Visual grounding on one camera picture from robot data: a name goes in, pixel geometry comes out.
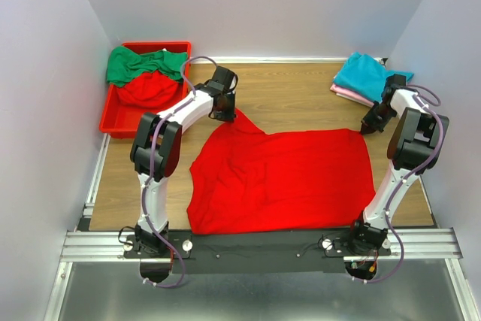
blue towel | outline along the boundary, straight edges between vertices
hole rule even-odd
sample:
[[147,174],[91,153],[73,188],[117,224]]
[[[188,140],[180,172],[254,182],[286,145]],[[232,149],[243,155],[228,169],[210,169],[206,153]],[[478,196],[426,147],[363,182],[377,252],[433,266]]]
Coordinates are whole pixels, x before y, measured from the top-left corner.
[[381,102],[386,78],[393,74],[406,76],[407,82],[414,75],[408,71],[388,71],[372,56],[355,52],[334,77],[334,84],[357,92],[371,101]]

red basket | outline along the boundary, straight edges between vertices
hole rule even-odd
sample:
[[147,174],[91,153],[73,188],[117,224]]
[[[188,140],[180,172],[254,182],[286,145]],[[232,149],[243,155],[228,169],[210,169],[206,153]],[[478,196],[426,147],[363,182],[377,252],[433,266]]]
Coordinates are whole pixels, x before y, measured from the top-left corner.
[[[166,49],[172,53],[187,52],[188,57],[190,57],[191,49],[191,44],[188,41],[124,43],[122,45],[137,54]],[[188,64],[185,72],[187,77],[189,76],[189,68],[190,65]],[[146,112],[157,113],[168,109],[185,98],[188,91],[188,86],[186,82],[184,82],[183,86],[178,87],[174,97],[161,108],[140,108],[120,103],[117,95],[117,87],[111,84],[108,89],[107,99],[105,100],[104,112],[100,120],[99,128],[101,132],[109,133],[113,138],[135,138],[142,114]]]

wooden table surface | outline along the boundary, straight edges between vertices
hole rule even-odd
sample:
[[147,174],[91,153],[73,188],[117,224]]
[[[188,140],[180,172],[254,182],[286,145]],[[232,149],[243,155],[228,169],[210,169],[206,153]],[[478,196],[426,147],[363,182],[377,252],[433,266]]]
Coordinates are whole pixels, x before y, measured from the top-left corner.
[[[329,90],[341,63],[233,64],[237,73],[236,105],[267,133],[311,129],[360,129],[368,108],[336,96]],[[194,84],[213,73],[212,65],[193,65]],[[192,197],[189,167],[211,132],[215,120],[199,120],[183,135],[179,165],[168,184],[167,212],[171,229],[189,229],[186,208]],[[392,120],[382,134],[365,136],[373,169],[374,185],[384,177],[386,149],[397,125]],[[90,230],[118,230],[134,226],[140,214],[140,185],[129,153],[131,139],[111,139],[105,158]],[[428,226],[433,221],[419,182],[404,197],[393,223]]]

white backdrop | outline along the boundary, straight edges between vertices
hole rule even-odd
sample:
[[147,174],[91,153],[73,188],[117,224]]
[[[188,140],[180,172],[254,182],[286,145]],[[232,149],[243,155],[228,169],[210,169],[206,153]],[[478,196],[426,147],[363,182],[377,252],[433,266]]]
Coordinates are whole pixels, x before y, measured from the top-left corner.
[[0,4],[0,319],[35,321],[100,147],[110,43],[87,0]]
[[443,100],[439,113],[451,124],[436,167],[423,176],[434,215],[454,226],[464,255],[461,264],[481,301],[481,3],[479,0],[423,0],[391,57],[393,69],[414,71],[413,81]]
[[190,40],[209,56],[388,56],[421,0],[90,0],[114,45]]

red t-shirt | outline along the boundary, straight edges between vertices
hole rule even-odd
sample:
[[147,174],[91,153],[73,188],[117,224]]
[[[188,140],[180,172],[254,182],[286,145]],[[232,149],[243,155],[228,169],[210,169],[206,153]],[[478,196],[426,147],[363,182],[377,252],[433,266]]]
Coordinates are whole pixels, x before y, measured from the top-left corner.
[[117,87],[121,103],[142,108],[159,108],[169,102],[182,86],[159,71],[146,71],[125,86]]
[[349,129],[266,135],[237,111],[190,168],[200,235],[348,226],[374,197],[364,138]]

